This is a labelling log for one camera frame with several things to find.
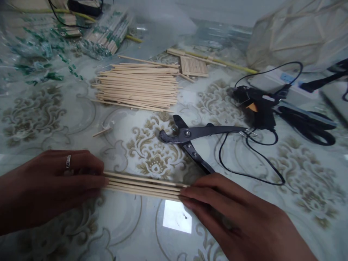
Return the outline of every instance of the pile of wooden sticks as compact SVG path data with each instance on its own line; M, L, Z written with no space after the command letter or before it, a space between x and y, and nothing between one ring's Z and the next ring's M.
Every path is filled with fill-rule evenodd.
M99 83L92 85L99 90L98 100L94 101L131 109L172 112L168 109L177 103L180 89L176 81L179 66L144 62L148 64L120 63L111 65L111 71L100 72Z
M180 189L188 187L180 183L159 181L156 179L135 177L111 172L104 172L109 178L108 190L122 191L125 193L152 196L155 198L168 199L181 202L179 199Z

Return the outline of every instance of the black pliers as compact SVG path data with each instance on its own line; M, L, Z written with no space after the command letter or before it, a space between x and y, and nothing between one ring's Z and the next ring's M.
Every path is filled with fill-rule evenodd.
M235 126L214 126L208 123L205 127L189 128L179 115L174 115L174 122L179 128L179 134L175 137L169 137L164 130L159 132L160 139L165 143L179 144L190 155L190 157L203 169L206 174L214 173L215 170L205 162L193 147L191 140L209 136L213 134L245 132L247 128Z

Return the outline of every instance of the silver ring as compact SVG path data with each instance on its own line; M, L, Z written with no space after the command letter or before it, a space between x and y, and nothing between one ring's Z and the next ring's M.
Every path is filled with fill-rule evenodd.
M65 163L66 169L70 168L70 159L71 159L71 155L66 157L66 163Z

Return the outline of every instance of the yellow cable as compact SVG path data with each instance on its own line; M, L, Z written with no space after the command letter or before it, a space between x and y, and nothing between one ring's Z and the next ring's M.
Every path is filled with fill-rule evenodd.
M208 56L203 56L203 55L200 55L200 54L196 54L196 53L191 53L191 52L187 52L187 51L184 51L185 53L189 54L189 55L193 55L195 57L199 57L199 58L203 58L203 59L208 59ZM236 68L238 70L242 70L242 71L246 71L248 73L251 73L251 74L255 74L255 73L258 73L258 71L255 71L253 69L249 69L249 68L246 68L246 67L243 67L243 66L239 66L239 65L236 65L234 63L229 63L229 62L225 62L225 61L222 61L222 60L218 60L218 59L213 59L214 62L218 62L218 63L222 63L224 65L227 65L229 67L232 67L232 68Z
M142 43L142 42L143 42L143 40L140 40L140 39L138 39L138 38L135 38L135 37L133 37L133 36L130 36L129 34L126 35L126 38L129 39L129 40L138 42L138 43Z
M30 10L30 9L20 9L17 7L14 7L17 11L22 12L22 13L53 13L52 9L39 9L39 10ZM88 15L85 14L81 14L81 13L77 13L77 12L73 12L70 10L66 10L66 9L55 9L54 10L56 13L67 13L67 14L72 14L72 15L77 15L77 16L81 16L87 20L90 20L92 22L96 22L95 19L89 17Z

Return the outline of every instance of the glass table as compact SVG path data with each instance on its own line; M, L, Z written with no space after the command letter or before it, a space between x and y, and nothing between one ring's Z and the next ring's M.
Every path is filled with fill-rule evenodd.
M126 41L124 49L128 45L131 43ZM185 42L177 47L197 51ZM200 51L208 55L211 50ZM172 63L177 57L161 53L152 60ZM175 131L173 114L91 102L95 89L90 83L100 63L79 54L74 62L83 81L49 81L0 97L1 174L48 149L88 149L111 172L185 184L203 175L177 145L158 139L162 129ZM248 118L228 95L228 89L245 73L208 68L209 77L196 78L194 84L178 78L183 89L172 110L190 127L207 123L248 126ZM305 109L323 113L339 124L330 131L336 137L334 146L311 143L278 117L279 142L274 146L252 144L280 170L286 179L282 187L226 172L218 160L222 135L192 143L217 172L286 211L319 260L345 260L348 129L323 97ZM110 124L112 131L92 138ZM272 133L256 133L260 141L273 142ZM239 134L227 139L223 161L234 171L277 181L276 174L247 148ZM106 190L101 197L41 227L0 237L0 256L4 260L226 260L211 234L181 203Z

